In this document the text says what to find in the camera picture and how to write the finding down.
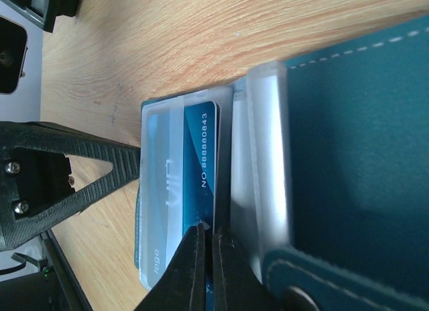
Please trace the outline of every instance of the white stitching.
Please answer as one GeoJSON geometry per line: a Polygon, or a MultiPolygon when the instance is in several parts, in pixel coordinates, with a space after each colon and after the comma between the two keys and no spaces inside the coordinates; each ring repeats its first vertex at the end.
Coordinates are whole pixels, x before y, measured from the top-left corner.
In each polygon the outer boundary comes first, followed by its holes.
{"type": "MultiPolygon", "coordinates": [[[[425,32],[429,32],[429,27],[425,27],[424,31],[425,32]]],[[[410,31],[410,32],[407,33],[407,37],[412,38],[412,37],[417,36],[419,34],[420,34],[420,31],[417,31],[417,30],[416,31],[410,31]]],[[[387,42],[389,42],[389,43],[396,43],[396,42],[402,41],[403,39],[404,39],[403,36],[396,36],[394,38],[388,39],[387,42]]],[[[374,44],[370,45],[370,47],[380,48],[380,47],[382,47],[384,45],[385,45],[385,42],[377,42],[377,43],[374,43],[374,44]]],[[[363,51],[366,51],[366,50],[368,50],[368,46],[362,46],[360,48],[357,48],[356,52],[363,52],[363,51]]],[[[354,52],[353,50],[347,50],[347,51],[343,52],[343,55],[352,54],[353,52],[354,52]]],[[[339,56],[341,56],[339,53],[335,53],[335,54],[331,55],[330,58],[338,58],[339,56]]],[[[326,60],[328,60],[328,58],[319,58],[318,60],[311,60],[308,63],[309,64],[315,64],[318,61],[319,62],[323,62],[323,61],[326,61],[326,60]]],[[[294,66],[291,66],[289,69],[293,70],[293,69],[298,68],[298,67],[301,68],[301,67],[303,67],[305,65],[306,65],[306,63],[301,63],[301,64],[299,64],[299,66],[295,66],[294,65],[294,66]]]]}
{"type": "Polygon", "coordinates": [[[416,35],[418,35],[419,34],[419,31],[411,31],[411,32],[409,32],[407,35],[409,36],[409,37],[412,37],[412,36],[416,36],[416,35]]]}
{"type": "Polygon", "coordinates": [[[366,298],[364,296],[358,296],[356,293],[354,293],[354,292],[352,292],[352,291],[350,291],[350,290],[348,290],[346,288],[342,288],[342,287],[336,285],[335,283],[333,283],[331,281],[327,281],[325,279],[322,279],[321,277],[317,276],[316,274],[314,274],[314,273],[312,273],[312,272],[310,272],[310,271],[308,271],[308,270],[306,270],[306,269],[304,269],[304,268],[302,268],[302,267],[300,267],[298,265],[295,265],[295,264],[293,264],[293,263],[291,263],[289,261],[284,261],[283,259],[277,259],[277,260],[273,261],[271,263],[271,265],[268,267],[268,270],[267,270],[267,287],[268,287],[268,290],[269,290],[269,287],[270,287],[269,281],[270,281],[271,272],[273,271],[273,269],[276,266],[279,266],[279,265],[287,265],[288,267],[291,267],[292,269],[296,269],[298,271],[301,271],[302,273],[304,273],[304,274],[312,277],[313,279],[315,279],[317,282],[325,284],[325,285],[331,287],[334,290],[340,291],[340,292],[342,292],[346,296],[349,296],[352,299],[360,300],[360,301],[364,302],[365,304],[367,304],[369,306],[372,306],[373,308],[380,309],[380,310],[385,310],[385,311],[393,311],[393,309],[391,309],[388,306],[384,306],[382,304],[378,304],[378,303],[376,303],[374,301],[369,300],[368,298],[366,298]]]}
{"type": "Polygon", "coordinates": [[[389,40],[389,42],[390,43],[395,43],[395,42],[399,42],[400,40],[402,40],[402,36],[398,36],[398,37],[396,37],[396,38],[391,38],[390,40],[389,40]]]}

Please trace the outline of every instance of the black device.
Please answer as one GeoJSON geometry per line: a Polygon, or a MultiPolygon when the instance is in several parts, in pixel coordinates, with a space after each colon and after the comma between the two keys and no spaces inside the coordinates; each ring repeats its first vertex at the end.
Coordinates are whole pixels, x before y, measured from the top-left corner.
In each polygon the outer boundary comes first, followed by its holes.
{"type": "Polygon", "coordinates": [[[24,27],[0,17],[0,93],[11,94],[23,76],[28,36],[24,27]]]}
{"type": "Polygon", "coordinates": [[[4,275],[28,263],[37,267],[35,273],[0,282],[1,310],[92,310],[52,231],[40,234],[38,242],[42,249],[40,260],[14,253],[11,258],[19,264],[0,270],[4,275]]]}
{"type": "Polygon", "coordinates": [[[80,0],[2,0],[46,32],[54,31],[57,16],[74,17],[80,0]]]}
{"type": "Polygon", "coordinates": [[[53,123],[0,122],[0,251],[14,249],[138,179],[140,149],[53,123]],[[74,191],[64,154],[111,162],[74,191]]]}
{"type": "Polygon", "coordinates": [[[207,278],[213,281],[216,311],[283,310],[243,259],[228,226],[211,232],[203,224],[188,229],[166,272],[135,311],[204,311],[207,278]]]}

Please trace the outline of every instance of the wood grain surface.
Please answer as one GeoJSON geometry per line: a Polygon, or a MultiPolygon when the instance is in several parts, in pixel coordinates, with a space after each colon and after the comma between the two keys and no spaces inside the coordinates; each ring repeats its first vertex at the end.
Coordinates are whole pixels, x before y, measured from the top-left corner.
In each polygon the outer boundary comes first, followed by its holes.
{"type": "MultiPolygon", "coordinates": [[[[82,0],[44,36],[42,119],[131,145],[149,98],[242,76],[428,12],[429,0],[82,0]]],[[[77,185],[103,171],[73,161],[77,185]]],[[[94,310],[145,296],[133,264],[137,182],[54,228],[94,310]]]]}

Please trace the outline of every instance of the screw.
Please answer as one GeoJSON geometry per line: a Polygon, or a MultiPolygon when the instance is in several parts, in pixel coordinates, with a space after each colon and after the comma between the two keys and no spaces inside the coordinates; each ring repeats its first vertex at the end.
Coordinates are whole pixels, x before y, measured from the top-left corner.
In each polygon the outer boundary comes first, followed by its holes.
{"type": "Polygon", "coordinates": [[[15,204],[15,207],[13,207],[13,210],[19,215],[25,214],[28,211],[28,209],[29,209],[29,204],[25,200],[23,200],[22,202],[17,202],[15,204]]]}
{"type": "Polygon", "coordinates": [[[21,165],[17,162],[9,162],[5,166],[5,170],[9,175],[16,175],[21,171],[21,165]]]}

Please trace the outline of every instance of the teal leather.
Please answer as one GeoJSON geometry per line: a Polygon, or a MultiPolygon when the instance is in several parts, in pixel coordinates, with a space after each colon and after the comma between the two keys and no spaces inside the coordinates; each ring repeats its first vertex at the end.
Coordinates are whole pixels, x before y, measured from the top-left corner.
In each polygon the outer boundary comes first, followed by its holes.
{"type": "Polygon", "coordinates": [[[429,16],[286,65],[295,249],[264,283],[322,310],[429,310],[429,16]]]}

